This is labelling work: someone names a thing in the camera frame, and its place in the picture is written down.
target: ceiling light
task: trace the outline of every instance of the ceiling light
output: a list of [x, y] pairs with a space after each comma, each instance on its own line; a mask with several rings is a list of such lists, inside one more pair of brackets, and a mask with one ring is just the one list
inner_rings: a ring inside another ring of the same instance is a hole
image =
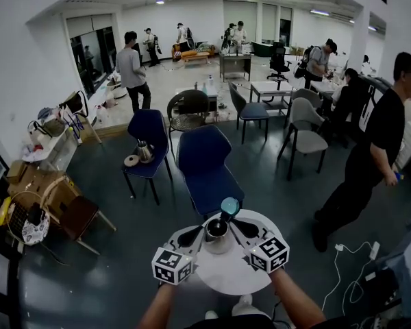
[[310, 10], [313, 14], [321, 14], [323, 16], [329, 16], [329, 12], [318, 11], [318, 10]]
[[[355, 23], [355, 21], [354, 21], [354, 20], [352, 20], [352, 19], [351, 19], [349, 22], [350, 22], [350, 23], [353, 23], [353, 24]], [[374, 31], [374, 32], [376, 32], [376, 31], [377, 31], [377, 29], [376, 29], [376, 28], [374, 28], [374, 27], [372, 27], [371, 25], [369, 25], [369, 29], [370, 29], [370, 30], [372, 30], [372, 31]]]

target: black t-shirt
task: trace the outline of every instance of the black t-shirt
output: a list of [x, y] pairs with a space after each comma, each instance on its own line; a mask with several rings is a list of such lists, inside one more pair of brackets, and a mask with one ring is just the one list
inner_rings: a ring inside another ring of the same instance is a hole
[[393, 89], [388, 89], [373, 109], [366, 127], [364, 139], [352, 151], [354, 161], [369, 173], [378, 173], [370, 154], [373, 143], [386, 151], [390, 166], [396, 161], [405, 129], [405, 108]]
[[[189, 327], [189, 329], [228, 329], [253, 328], [276, 329], [273, 322], [265, 315], [239, 315], [237, 317], [223, 317], [207, 319]], [[313, 326], [312, 329], [346, 329], [349, 328], [344, 317], [331, 319]]]

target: gray t-shirt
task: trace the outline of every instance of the gray t-shirt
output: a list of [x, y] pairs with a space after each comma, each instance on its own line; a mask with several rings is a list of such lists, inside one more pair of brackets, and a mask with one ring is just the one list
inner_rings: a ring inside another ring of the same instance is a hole
[[319, 72], [314, 70], [314, 64], [323, 65], [327, 71], [327, 65], [329, 64], [330, 54], [325, 53], [323, 47], [313, 47], [309, 54], [309, 62], [306, 69], [317, 77], [321, 77]]
[[123, 49], [116, 55], [116, 71], [121, 74], [122, 88], [135, 88], [146, 83], [145, 77], [134, 72], [140, 68], [140, 56], [133, 49]]

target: wicker chair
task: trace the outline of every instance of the wicker chair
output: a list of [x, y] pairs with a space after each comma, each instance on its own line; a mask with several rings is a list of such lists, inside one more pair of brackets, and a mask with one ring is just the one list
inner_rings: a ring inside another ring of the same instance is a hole
[[[172, 109], [178, 105], [178, 116], [172, 117]], [[185, 90], [174, 96], [167, 105], [169, 141], [173, 153], [171, 132], [187, 132], [206, 124], [209, 109], [208, 96], [200, 90]]]

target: blue chair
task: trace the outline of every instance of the blue chair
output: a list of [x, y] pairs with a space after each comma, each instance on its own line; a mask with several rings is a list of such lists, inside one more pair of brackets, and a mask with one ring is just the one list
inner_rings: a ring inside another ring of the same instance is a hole
[[244, 192], [225, 166], [232, 146], [214, 125], [184, 132], [178, 143], [177, 165], [184, 174], [193, 207], [207, 219], [220, 210], [226, 197], [234, 197], [242, 207]]
[[247, 121], [259, 121], [259, 128], [261, 127], [261, 122], [264, 119], [266, 121], [266, 128], [265, 128], [265, 141], [268, 139], [268, 122], [269, 122], [269, 114], [264, 109], [264, 107], [257, 102], [250, 102], [243, 98], [241, 94], [239, 94], [236, 85], [231, 82], [228, 82], [228, 86], [230, 88], [230, 95], [232, 96], [232, 102], [236, 111], [238, 113], [238, 121], [236, 124], [236, 128], [239, 129], [239, 119], [244, 121], [244, 126], [242, 129], [242, 144], [244, 143], [245, 139], [245, 127], [247, 126]]
[[132, 188], [128, 175], [131, 174], [146, 178], [151, 184], [155, 202], [157, 205], [160, 205], [160, 200], [158, 199], [157, 192], [155, 191], [152, 178], [157, 172], [158, 167], [162, 164], [163, 160], [166, 163], [169, 178], [172, 180], [171, 169], [169, 168], [169, 163], [166, 157], [169, 151], [169, 144], [167, 141], [166, 126], [164, 124], [162, 113], [159, 110], [138, 110], [132, 117], [131, 122], [129, 122], [128, 133], [137, 140], [146, 141], [148, 145], [153, 145], [153, 152], [155, 156], [153, 161], [147, 164], [138, 163], [134, 167], [123, 166], [123, 175], [125, 176], [131, 194], [134, 198], [136, 198], [136, 193]]

